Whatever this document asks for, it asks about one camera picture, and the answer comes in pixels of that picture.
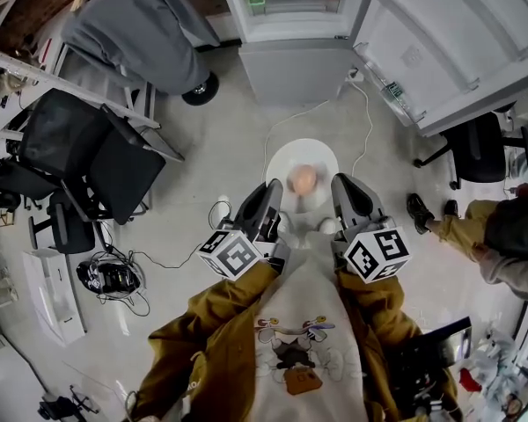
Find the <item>brown jacket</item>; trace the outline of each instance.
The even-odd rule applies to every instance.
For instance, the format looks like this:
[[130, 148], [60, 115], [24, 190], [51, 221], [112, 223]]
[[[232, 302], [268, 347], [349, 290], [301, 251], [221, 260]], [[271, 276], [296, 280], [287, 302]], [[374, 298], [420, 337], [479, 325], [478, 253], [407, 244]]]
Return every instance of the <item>brown jacket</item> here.
[[[261, 294], [277, 276], [259, 263], [236, 282], [220, 281], [192, 297], [183, 316], [152, 333], [155, 359], [137, 392], [133, 420], [162, 418], [187, 389], [188, 420], [247, 420], [255, 392], [254, 319]], [[381, 422], [384, 413], [388, 422], [402, 420], [384, 353], [421, 334], [400, 310], [403, 290], [396, 278], [366, 285], [350, 273], [338, 277], [366, 374], [363, 398], [369, 420]], [[444, 408], [461, 420], [456, 385], [449, 371], [445, 376], [439, 383]]]

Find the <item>peach-colored ball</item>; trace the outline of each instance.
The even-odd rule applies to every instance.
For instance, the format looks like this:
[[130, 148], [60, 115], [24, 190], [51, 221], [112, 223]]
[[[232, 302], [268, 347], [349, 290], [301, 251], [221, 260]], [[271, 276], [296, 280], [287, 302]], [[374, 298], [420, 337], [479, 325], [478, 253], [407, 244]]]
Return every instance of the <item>peach-colored ball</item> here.
[[295, 167], [290, 176], [291, 185], [297, 195], [309, 195], [317, 185], [317, 171], [309, 164]]

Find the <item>khaki pants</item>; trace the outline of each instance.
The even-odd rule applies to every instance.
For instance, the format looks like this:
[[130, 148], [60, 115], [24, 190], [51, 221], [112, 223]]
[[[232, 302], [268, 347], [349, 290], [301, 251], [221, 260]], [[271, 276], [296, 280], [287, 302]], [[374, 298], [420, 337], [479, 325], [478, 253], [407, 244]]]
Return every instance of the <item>khaki pants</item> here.
[[473, 245], [483, 244], [487, 219], [498, 203], [492, 200], [474, 200], [467, 207], [465, 219], [445, 215], [434, 234], [477, 262], [472, 253]]

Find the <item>white plate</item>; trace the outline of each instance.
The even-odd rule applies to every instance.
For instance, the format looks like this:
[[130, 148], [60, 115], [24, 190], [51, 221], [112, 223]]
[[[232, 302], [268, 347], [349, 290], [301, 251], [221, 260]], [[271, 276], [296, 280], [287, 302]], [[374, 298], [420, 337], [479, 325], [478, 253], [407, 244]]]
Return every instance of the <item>white plate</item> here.
[[[315, 167], [318, 183], [311, 194], [298, 197], [290, 190], [288, 176], [295, 167], [304, 164]], [[336, 156], [325, 143], [316, 139], [297, 139], [285, 144], [272, 157], [266, 171], [266, 182], [274, 178], [282, 182], [282, 211], [309, 213], [330, 198], [331, 181], [338, 171]]]

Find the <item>white cable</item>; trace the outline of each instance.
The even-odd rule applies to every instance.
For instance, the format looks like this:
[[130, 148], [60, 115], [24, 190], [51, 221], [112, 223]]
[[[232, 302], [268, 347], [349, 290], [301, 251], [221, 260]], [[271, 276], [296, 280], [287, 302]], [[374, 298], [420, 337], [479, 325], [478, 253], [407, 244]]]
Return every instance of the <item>white cable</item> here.
[[279, 122], [275, 123], [268, 130], [268, 134], [266, 135], [266, 141], [264, 142], [264, 165], [262, 166], [262, 175], [260, 176], [260, 181], [262, 183], [264, 182], [264, 174], [266, 173], [266, 163], [268, 162], [268, 154], [267, 154], [268, 141], [270, 139], [270, 135], [272, 134], [272, 130], [274, 128], [276, 128], [278, 125], [282, 125], [283, 122], [287, 122], [288, 120], [292, 120], [292, 119], [295, 119], [296, 117], [306, 115], [307, 113], [310, 113], [311, 111], [315, 111], [317, 108], [323, 106], [325, 103], [328, 103], [328, 102], [329, 102], [329, 100], [325, 100], [323, 103], [319, 103], [317, 106], [314, 106], [313, 108], [308, 109], [307, 111], [303, 111], [302, 113], [299, 113], [299, 114], [293, 114], [292, 116], [288, 117], [287, 119], [280, 120]]
[[366, 140], [363, 143], [363, 153], [358, 158], [356, 158], [354, 164], [352, 164], [352, 177], [354, 177], [354, 169], [356, 168], [356, 164], [358, 164], [358, 161], [360, 161], [368, 151], [368, 139], [370, 139], [370, 135], [373, 130], [373, 122], [371, 121], [370, 117], [370, 99], [368, 98], [368, 94], [366, 94], [358, 85], [352, 83], [351, 81], [349, 83], [352, 87], [356, 88], [357, 91], [360, 91], [364, 97], [366, 97], [366, 114], [368, 116], [368, 120], [370, 121], [370, 131], [368, 131], [368, 134], [366, 135]]

